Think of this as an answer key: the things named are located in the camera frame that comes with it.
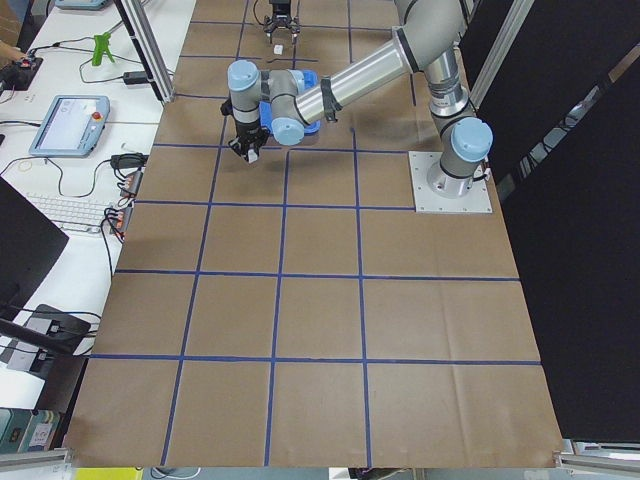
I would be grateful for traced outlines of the white keyboard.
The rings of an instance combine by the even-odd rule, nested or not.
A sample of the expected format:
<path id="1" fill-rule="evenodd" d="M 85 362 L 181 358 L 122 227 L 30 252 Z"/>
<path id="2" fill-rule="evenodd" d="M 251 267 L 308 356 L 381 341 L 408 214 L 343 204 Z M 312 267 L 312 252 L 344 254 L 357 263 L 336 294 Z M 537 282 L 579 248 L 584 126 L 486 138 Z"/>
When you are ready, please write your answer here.
<path id="1" fill-rule="evenodd" d="M 28 192 L 25 197 L 57 227 L 71 234 L 99 234 L 104 212 L 112 207 L 110 203 L 96 200 L 57 197 L 42 193 Z"/>

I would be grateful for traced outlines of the aluminium frame post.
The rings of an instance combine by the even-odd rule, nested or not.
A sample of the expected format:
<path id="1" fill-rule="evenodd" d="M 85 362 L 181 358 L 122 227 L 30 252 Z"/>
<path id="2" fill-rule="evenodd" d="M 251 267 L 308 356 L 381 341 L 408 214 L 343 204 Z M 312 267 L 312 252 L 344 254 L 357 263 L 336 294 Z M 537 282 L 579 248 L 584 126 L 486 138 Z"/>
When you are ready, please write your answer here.
<path id="1" fill-rule="evenodd" d="M 156 98 L 163 105 L 173 102 L 175 88 L 142 3 L 138 0 L 114 0 L 114 4 Z"/>

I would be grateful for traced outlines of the teach pendant tablet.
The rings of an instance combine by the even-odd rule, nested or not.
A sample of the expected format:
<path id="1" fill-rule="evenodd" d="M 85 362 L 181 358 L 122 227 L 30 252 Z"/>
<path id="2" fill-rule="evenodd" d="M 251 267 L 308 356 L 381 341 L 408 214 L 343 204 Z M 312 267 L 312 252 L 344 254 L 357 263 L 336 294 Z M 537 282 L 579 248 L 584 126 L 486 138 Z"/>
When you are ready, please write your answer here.
<path id="1" fill-rule="evenodd" d="M 32 156 L 87 157 L 110 113 L 103 95 L 57 95 L 29 148 Z"/>

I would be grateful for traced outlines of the black monitor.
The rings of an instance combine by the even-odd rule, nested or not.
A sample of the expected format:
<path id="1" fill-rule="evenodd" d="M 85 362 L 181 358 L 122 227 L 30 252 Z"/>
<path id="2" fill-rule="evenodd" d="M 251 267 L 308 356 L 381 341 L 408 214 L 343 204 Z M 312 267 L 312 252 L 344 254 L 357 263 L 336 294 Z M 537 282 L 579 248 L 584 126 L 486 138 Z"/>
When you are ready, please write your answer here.
<path id="1" fill-rule="evenodd" d="M 53 268 L 69 237 L 1 180 L 1 317 L 13 320 Z"/>

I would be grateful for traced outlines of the green clamp tool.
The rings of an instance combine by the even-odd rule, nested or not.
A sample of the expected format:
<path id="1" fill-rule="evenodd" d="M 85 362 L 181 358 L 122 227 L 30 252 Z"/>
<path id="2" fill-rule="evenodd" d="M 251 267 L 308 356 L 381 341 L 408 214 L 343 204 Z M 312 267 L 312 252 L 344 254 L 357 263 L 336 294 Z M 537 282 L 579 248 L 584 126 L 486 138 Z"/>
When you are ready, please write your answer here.
<path id="1" fill-rule="evenodd" d="M 91 59 L 91 65 L 93 67 L 101 66 L 104 57 L 106 57 L 111 63 L 115 62 L 114 56 L 110 51 L 110 39 L 110 32 L 95 34 L 93 36 L 94 50 Z"/>

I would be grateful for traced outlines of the brown paper mat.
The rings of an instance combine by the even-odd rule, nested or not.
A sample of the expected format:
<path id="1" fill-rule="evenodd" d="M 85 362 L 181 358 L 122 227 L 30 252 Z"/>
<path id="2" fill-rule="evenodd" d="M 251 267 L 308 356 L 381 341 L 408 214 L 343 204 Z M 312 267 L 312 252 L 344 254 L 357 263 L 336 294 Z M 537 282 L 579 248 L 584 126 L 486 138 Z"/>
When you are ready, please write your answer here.
<path id="1" fill-rule="evenodd" d="M 307 1 L 275 59 L 246 1 L 200 1 L 65 439 L 84 467 L 544 468 L 561 447 L 498 205 L 415 210 L 439 133 L 400 77 L 292 148 L 230 148 L 226 70 L 342 69 L 389 1 Z"/>

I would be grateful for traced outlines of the black power adapter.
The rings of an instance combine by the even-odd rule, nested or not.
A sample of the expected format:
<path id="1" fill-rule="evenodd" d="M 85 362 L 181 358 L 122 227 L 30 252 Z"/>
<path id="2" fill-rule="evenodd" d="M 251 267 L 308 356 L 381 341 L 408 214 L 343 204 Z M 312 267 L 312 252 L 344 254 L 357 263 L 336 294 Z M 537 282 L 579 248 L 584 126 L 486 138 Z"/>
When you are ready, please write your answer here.
<path id="1" fill-rule="evenodd" d="M 125 85 L 140 85 L 148 82 L 147 74 L 144 71 L 128 71 L 122 75 Z"/>

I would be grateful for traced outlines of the blue plastic tray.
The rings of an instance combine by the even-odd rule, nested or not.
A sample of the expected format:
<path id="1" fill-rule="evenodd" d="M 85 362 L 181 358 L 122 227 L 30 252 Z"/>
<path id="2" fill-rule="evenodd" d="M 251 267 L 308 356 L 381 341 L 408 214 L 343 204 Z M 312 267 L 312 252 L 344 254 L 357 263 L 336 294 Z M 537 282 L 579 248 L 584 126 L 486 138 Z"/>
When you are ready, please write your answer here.
<path id="1" fill-rule="evenodd" d="M 320 89 L 320 79 L 314 70 L 290 70 L 290 73 L 294 77 L 297 85 L 299 95 L 304 95 L 306 102 L 314 100 L 319 103 L 322 100 L 322 92 Z M 271 104 L 266 100 L 262 101 L 259 105 L 261 125 L 266 127 L 269 131 L 272 131 L 272 110 Z M 321 127 L 321 121 L 315 122 L 305 126 L 304 132 L 306 136 L 315 135 Z"/>

